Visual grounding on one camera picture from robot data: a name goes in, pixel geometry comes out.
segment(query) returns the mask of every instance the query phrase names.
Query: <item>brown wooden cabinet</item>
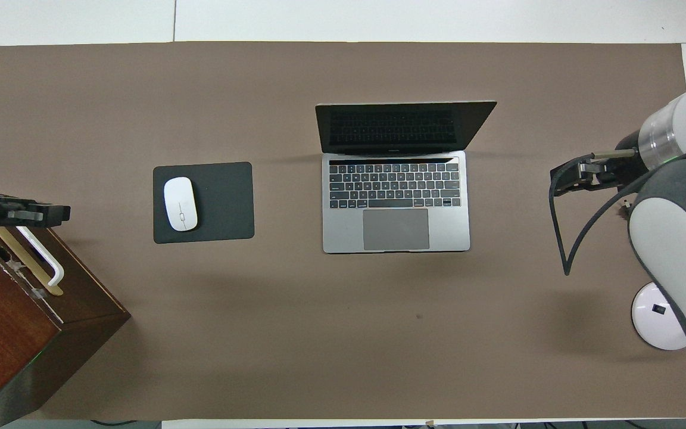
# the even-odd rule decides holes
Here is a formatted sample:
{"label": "brown wooden cabinet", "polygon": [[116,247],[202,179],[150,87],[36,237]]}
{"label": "brown wooden cabinet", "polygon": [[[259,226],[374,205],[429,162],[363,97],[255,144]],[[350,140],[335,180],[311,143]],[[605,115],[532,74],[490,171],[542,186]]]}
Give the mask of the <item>brown wooden cabinet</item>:
{"label": "brown wooden cabinet", "polygon": [[31,232],[63,266],[63,294],[38,277],[53,272],[40,252],[0,230],[0,426],[41,407],[130,317],[54,231]]}

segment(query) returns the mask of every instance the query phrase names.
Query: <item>mouse pad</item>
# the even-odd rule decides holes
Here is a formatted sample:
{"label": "mouse pad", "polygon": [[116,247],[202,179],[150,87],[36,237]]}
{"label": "mouse pad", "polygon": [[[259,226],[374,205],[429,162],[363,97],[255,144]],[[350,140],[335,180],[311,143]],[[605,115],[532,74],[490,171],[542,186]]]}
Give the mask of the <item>mouse pad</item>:
{"label": "mouse pad", "polygon": [[[163,186],[174,177],[192,182],[198,226],[177,231],[169,223]],[[152,170],[152,235],[158,244],[236,240],[255,233],[250,163],[159,166]]]}

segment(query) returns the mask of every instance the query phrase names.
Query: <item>black cable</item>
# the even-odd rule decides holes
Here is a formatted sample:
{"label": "black cable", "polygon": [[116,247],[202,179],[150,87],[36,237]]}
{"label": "black cable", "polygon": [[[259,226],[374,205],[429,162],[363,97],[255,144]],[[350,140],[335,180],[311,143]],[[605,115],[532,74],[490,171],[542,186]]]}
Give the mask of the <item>black cable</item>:
{"label": "black cable", "polygon": [[639,424],[636,424],[632,421],[628,421],[628,420],[624,420],[624,421],[626,421],[626,423],[631,424],[634,427],[639,427],[639,429],[649,429],[648,427],[645,427],[645,426],[639,426]]}
{"label": "black cable", "polygon": [[560,235],[560,224],[557,222],[557,213],[555,211],[555,188],[557,187],[557,181],[560,180],[561,177],[563,177],[563,174],[565,174],[568,169],[584,161],[591,160],[593,157],[594,154],[589,154],[583,155],[583,157],[573,158],[572,160],[563,164],[563,166],[555,173],[555,176],[552,177],[552,181],[550,182],[550,214],[552,215],[553,227],[555,227],[555,239],[557,239],[557,249],[560,250],[560,261],[563,263],[563,271],[566,275],[568,275],[571,272],[572,261],[568,261],[568,259],[566,258],[566,250],[563,247],[563,237]]}
{"label": "black cable", "polygon": [[92,423],[99,424],[100,426],[123,426],[125,424],[131,424],[136,422],[136,420],[126,420],[122,421],[120,423],[105,423],[104,421],[98,421],[98,420],[90,420]]}
{"label": "black cable", "polygon": [[581,245],[581,242],[584,240],[584,237],[586,236],[586,233],[589,232],[591,227],[593,227],[594,223],[597,222],[597,220],[605,213],[607,212],[607,209],[610,208],[613,204],[616,203],[616,201],[620,200],[621,198],[624,198],[625,196],[629,194],[635,193],[642,185],[647,182],[650,177],[653,176],[659,169],[664,168],[664,166],[669,165],[670,163],[673,163],[678,160],[686,160],[686,154],[680,155],[679,157],[673,158],[672,160],[669,160],[665,164],[659,166],[656,169],[653,169],[652,171],[648,171],[647,173],[643,174],[633,182],[629,183],[629,185],[626,185],[619,193],[614,195],[611,199],[609,199],[605,204],[602,204],[602,207],[598,209],[594,213],[594,215],[589,219],[589,221],[584,225],[582,230],[579,233],[579,236],[577,236],[576,240],[573,242],[573,247],[571,247],[571,251],[569,252],[568,257],[566,258],[566,253],[563,248],[563,239],[560,236],[560,225],[557,223],[557,214],[555,212],[555,187],[557,185],[557,180],[560,179],[560,177],[563,176],[565,173],[566,169],[571,168],[575,164],[578,164],[580,162],[583,162],[585,160],[590,160],[593,155],[584,155],[583,157],[578,157],[574,158],[573,160],[570,160],[568,163],[563,164],[563,166],[555,173],[555,176],[552,178],[552,182],[550,183],[550,214],[552,215],[552,223],[553,226],[555,227],[555,237],[557,238],[557,246],[560,250],[560,260],[563,262],[563,272],[566,275],[569,275],[571,272],[571,266],[573,264],[573,258],[576,255],[576,251],[579,250],[579,246]]}

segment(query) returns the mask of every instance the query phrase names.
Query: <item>silver laptop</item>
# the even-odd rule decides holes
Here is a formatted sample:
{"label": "silver laptop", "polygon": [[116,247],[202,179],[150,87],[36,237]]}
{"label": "silver laptop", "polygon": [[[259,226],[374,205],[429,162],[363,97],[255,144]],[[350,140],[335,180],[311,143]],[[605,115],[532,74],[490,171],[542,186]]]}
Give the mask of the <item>silver laptop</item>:
{"label": "silver laptop", "polygon": [[495,106],[316,105],[324,251],[469,250],[463,150]]}

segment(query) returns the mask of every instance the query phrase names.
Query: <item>white mouse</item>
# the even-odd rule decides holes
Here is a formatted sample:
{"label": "white mouse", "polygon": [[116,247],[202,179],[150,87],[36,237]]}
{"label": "white mouse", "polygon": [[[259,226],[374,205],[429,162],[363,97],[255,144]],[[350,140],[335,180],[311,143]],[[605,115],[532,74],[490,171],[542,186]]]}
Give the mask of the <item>white mouse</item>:
{"label": "white mouse", "polygon": [[195,195],[190,179],[174,177],[166,182],[163,185],[163,201],[166,202],[171,228],[190,231],[198,226],[198,210],[195,208]]}

